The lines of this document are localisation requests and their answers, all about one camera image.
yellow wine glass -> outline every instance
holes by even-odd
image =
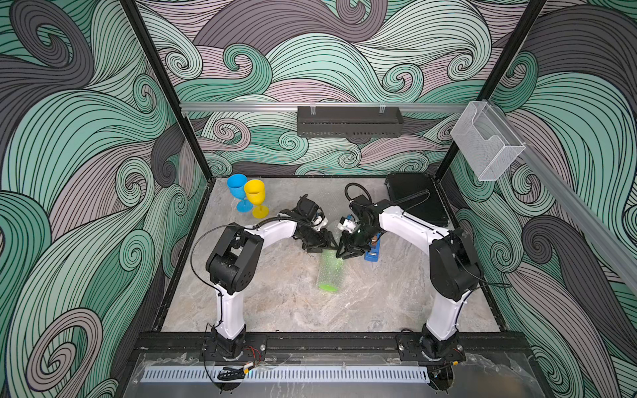
[[[250,180],[245,183],[243,189],[250,203],[255,205],[252,215],[255,218],[265,218],[269,213],[269,209],[262,205],[266,200],[266,185],[263,181]]]

aluminum rail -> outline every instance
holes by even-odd
[[[217,103],[181,103],[184,112],[296,112],[299,106],[397,106],[402,113],[462,113],[467,104],[419,103],[260,103],[228,101]]]

clear plastic holder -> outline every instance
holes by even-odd
[[[497,180],[526,147],[505,114],[486,101],[470,102],[451,136],[478,181]]]

black tray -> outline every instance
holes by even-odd
[[[426,196],[418,196],[406,202],[400,203],[403,209],[408,209],[407,213],[418,217],[438,227],[449,225],[449,217],[445,207],[438,196],[438,191],[433,182],[433,176],[428,173],[390,173],[385,180],[389,199],[399,201],[404,197],[415,194],[418,191],[428,189],[429,198],[418,204]]]

swirl pattern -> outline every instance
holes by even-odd
[[[205,186],[120,2],[62,3],[16,0],[0,16],[0,384],[12,397],[115,394]],[[144,15],[153,33],[168,28]],[[197,78],[194,45],[162,35],[172,73]]]
[[[637,7],[547,2],[491,98],[637,256]],[[523,0],[139,0],[181,101],[476,98]],[[113,395],[152,323],[206,180],[118,0],[0,15],[0,384]],[[191,113],[216,175],[433,170],[458,115],[404,136],[300,138],[290,113]],[[632,396],[637,299],[522,161],[443,182],[509,328],[554,394]]]
[[[590,3],[598,6],[547,3],[491,99],[635,254],[637,7]],[[554,395],[633,396],[637,299],[614,264],[522,160],[495,185],[477,182],[462,157],[451,170],[455,181],[443,183],[452,206],[486,278],[513,285],[492,292],[507,324],[525,332]]]

